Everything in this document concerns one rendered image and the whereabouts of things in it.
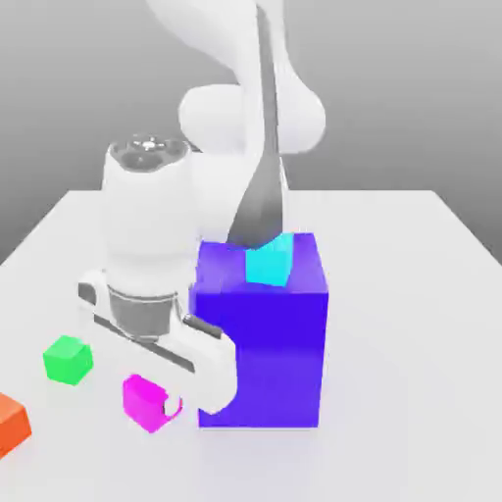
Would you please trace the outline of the large purple box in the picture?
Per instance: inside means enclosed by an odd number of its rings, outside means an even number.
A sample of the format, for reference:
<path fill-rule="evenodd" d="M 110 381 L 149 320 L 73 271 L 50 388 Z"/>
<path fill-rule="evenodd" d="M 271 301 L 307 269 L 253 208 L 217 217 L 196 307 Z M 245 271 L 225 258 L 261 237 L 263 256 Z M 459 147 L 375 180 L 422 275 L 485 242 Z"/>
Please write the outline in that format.
<path fill-rule="evenodd" d="M 295 234 L 284 287 L 246 282 L 243 249 L 202 243 L 190 308 L 236 347 L 237 393 L 219 413 L 200 413 L 201 427 L 318 425 L 328 287 L 313 234 Z"/>

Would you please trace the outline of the small green cube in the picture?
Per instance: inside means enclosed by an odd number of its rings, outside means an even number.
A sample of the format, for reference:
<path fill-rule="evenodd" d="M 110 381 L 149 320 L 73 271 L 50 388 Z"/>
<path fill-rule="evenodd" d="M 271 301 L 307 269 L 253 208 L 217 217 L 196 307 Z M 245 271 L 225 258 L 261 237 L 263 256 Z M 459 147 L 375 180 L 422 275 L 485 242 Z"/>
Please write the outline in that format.
<path fill-rule="evenodd" d="M 42 357 L 47 377 L 69 385 L 77 385 L 93 368 L 90 346 L 67 335 L 60 336 Z"/>

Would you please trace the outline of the small magenta cube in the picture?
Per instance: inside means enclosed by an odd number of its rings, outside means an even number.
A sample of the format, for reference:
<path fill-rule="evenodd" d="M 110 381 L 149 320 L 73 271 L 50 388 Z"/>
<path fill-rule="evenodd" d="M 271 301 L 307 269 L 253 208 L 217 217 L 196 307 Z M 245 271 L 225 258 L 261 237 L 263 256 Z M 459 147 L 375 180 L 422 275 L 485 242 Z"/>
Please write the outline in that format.
<path fill-rule="evenodd" d="M 163 405 L 168 395 L 164 387 L 140 375 L 131 375 L 123 382 L 125 414 L 147 432 L 154 433 L 175 419 L 164 415 Z"/>

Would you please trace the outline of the small cyan cube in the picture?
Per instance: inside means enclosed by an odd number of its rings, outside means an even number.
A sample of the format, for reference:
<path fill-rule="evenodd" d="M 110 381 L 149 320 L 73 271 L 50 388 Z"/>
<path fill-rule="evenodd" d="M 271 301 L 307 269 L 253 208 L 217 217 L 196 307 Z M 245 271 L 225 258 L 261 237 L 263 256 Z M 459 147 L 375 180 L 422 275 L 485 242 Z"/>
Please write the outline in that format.
<path fill-rule="evenodd" d="M 282 233 L 258 249 L 245 251 L 245 279 L 248 283 L 286 286 L 293 263 L 294 234 Z"/>

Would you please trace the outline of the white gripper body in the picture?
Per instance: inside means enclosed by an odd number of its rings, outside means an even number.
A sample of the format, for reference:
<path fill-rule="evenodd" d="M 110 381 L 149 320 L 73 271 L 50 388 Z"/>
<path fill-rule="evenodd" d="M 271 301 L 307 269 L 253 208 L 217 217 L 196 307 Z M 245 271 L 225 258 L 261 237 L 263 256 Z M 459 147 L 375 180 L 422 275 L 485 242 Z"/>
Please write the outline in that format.
<path fill-rule="evenodd" d="M 225 408 L 237 391 L 235 345 L 174 321 L 156 342 L 134 340 L 108 320 L 95 316 L 92 349 L 96 359 L 121 374 L 139 374 L 210 415 Z"/>

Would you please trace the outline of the small orange cube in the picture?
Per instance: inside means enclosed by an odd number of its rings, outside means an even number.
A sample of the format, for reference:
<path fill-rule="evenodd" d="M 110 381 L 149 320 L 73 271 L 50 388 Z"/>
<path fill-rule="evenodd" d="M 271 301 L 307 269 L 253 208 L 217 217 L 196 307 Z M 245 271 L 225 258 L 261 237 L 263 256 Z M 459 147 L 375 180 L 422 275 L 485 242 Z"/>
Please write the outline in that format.
<path fill-rule="evenodd" d="M 0 392 L 0 459 L 31 436 L 26 408 Z"/>

